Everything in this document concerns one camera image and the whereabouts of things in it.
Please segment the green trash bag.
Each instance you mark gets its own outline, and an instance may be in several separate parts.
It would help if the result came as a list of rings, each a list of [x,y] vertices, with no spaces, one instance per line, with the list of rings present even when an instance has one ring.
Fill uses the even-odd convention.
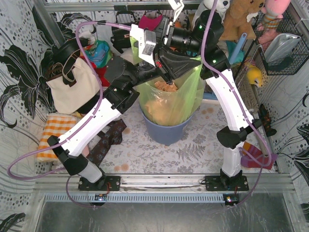
[[[202,63],[182,77],[173,81],[176,92],[164,92],[155,88],[161,77],[137,86],[142,112],[153,123],[161,126],[175,126],[186,121],[201,105],[205,81],[200,78]]]

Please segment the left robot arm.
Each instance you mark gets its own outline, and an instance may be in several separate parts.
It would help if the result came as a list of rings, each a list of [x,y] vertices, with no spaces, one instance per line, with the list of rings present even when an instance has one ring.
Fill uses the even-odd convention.
[[[157,63],[145,61],[141,66],[120,56],[111,58],[105,73],[110,86],[100,93],[98,103],[65,134],[48,138],[48,144],[69,175],[80,177],[79,190],[119,190],[112,186],[113,180],[98,164],[82,155],[82,150],[105,126],[116,125],[116,119],[133,105],[139,96],[134,87],[157,77],[171,83],[201,65],[200,58],[182,55],[163,45],[159,45],[156,52],[150,59]]]

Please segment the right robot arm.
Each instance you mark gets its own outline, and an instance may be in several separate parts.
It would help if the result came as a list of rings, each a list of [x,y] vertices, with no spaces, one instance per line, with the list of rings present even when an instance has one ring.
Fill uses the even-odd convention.
[[[220,15],[211,10],[201,14],[193,31],[173,26],[164,16],[154,29],[158,42],[155,65],[166,83],[170,84],[196,66],[192,58],[173,52],[172,47],[201,54],[204,69],[201,78],[213,90],[228,123],[217,132],[217,139],[224,147],[224,162],[219,175],[205,178],[206,189],[248,191],[247,178],[241,169],[242,148],[247,136],[261,126],[261,121],[253,118],[247,110],[234,82],[229,61],[217,46],[223,32]]]

